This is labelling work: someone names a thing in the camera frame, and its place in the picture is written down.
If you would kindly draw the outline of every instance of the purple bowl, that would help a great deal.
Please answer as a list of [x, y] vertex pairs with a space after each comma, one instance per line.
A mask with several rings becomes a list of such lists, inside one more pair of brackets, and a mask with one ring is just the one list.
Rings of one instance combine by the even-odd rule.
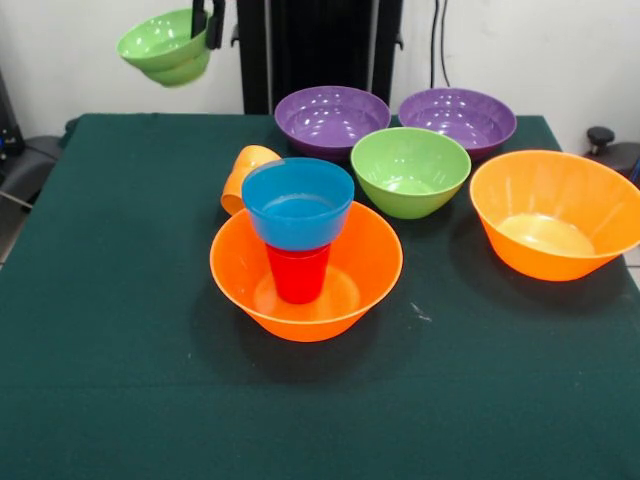
[[275, 117], [297, 150], [333, 161], [347, 160], [358, 140], [391, 122], [389, 107], [378, 97], [338, 86], [298, 90], [278, 103]]
[[479, 160], [506, 142], [516, 130], [516, 116], [504, 103], [484, 93], [434, 88], [411, 95], [400, 105], [405, 127], [442, 133]]

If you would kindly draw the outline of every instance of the floor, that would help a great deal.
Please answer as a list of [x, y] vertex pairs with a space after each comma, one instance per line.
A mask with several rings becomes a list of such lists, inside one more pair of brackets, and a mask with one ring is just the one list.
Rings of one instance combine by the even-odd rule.
[[[0, 270], [11, 253], [20, 232], [27, 221], [28, 214], [11, 202], [0, 201]], [[640, 289], [640, 247], [625, 254], [629, 272]]]

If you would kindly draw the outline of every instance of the black knob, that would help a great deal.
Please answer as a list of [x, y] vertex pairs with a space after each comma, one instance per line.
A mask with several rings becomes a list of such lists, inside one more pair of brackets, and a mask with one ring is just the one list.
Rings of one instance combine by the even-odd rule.
[[616, 138], [613, 131], [607, 127], [591, 127], [587, 130], [587, 137], [589, 137], [591, 144], [596, 147], [604, 147]]

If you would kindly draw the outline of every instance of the green bowl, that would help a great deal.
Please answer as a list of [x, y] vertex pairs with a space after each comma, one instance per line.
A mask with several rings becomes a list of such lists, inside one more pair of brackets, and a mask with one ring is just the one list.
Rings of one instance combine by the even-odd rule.
[[396, 218], [426, 217], [460, 190], [471, 172], [467, 151], [454, 140], [422, 128], [378, 130], [351, 151], [364, 193]]
[[154, 17], [127, 32], [118, 54], [148, 78], [164, 86], [191, 82], [204, 73], [210, 50], [205, 31], [191, 38], [190, 8]]

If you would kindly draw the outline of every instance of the white wall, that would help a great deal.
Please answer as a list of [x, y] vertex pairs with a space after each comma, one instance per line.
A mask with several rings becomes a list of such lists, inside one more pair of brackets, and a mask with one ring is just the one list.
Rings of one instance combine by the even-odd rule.
[[[242, 113], [238, 45], [229, 48], [235, 0], [227, 1], [223, 46], [193, 84], [167, 89], [116, 53], [133, 25], [191, 0], [0, 0], [0, 68], [23, 134], [60, 133], [83, 112]], [[211, 2], [206, 1], [208, 9]]]
[[[391, 107], [428, 87], [433, 0], [404, 0]], [[115, 52], [119, 37], [189, 0], [1, 0], [0, 68], [24, 133], [59, 133], [88, 111], [242, 112], [238, 47], [192, 85], [165, 89]], [[563, 147], [581, 152], [593, 124], [640, 139], [640, 1], [450, 0], [447, 66], [454, 86], [495, 95], [518, 114], [544, 114]], [[443, 85], [438, 77], [438, 85]]]

